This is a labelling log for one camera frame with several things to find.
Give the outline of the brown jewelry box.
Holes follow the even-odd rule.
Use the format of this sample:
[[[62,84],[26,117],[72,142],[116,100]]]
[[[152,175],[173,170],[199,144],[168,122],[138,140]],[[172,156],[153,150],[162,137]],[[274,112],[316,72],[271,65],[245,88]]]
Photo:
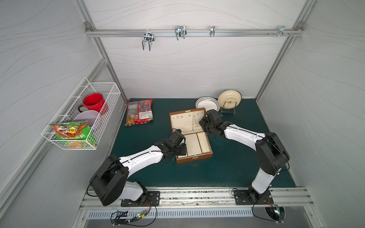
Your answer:
[[[207,159],[213,156],[207,133],[203,131],[199,124],[205,112],[205,108],[198,108],[169,114],[172,129],[180,129],[186,138],[187,155],[177,156],[178,164]]]

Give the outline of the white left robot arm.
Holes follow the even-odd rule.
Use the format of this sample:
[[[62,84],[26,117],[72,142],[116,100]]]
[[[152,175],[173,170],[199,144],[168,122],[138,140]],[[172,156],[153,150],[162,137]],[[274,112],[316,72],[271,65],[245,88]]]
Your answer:
[[[180,129],[175,129],[169,138],[154,143],[148,149],[130,156],[116,157],[112,154],[91,177],[89,186],[103,206],[108,206],[119,197],[135,204],[146,201],[148,190],[139,182],[127,179],[134,173],[164,161],[167,157],[185,155],[186,138]]]

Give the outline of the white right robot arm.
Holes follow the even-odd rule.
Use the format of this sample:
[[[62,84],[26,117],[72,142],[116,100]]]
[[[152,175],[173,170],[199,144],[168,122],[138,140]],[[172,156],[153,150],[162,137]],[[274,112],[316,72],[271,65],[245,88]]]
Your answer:
[[[250,192],[256,196],[266,193],[276,175],[290,160],[283,143],[273,132],[257,133],[232,122],[224,122],[215,110],[207,111],[199,124],[206,133],[239,142],[257,153],[259,171],[250,186]]]

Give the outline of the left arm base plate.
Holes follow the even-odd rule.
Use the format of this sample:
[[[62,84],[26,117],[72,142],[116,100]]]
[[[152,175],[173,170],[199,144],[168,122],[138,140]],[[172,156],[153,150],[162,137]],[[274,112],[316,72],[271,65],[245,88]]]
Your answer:
[[[159,206],[160,194],[160,191],[148,191],[147,193],[143,193],[141,197],[136,201],[132,201],[130,199],[122,199],[121,207],[147,207],[148,203]]]

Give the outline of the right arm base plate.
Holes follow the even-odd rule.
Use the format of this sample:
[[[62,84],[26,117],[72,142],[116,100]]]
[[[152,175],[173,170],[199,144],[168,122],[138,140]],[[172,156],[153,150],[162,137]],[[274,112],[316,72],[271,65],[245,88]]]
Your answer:
[[[233,188],[231,195],[234,197],[236,205],[273,205],[274,201],[271,192],[267,190],[263,194],[258,194],[254,189],[238,190]]]

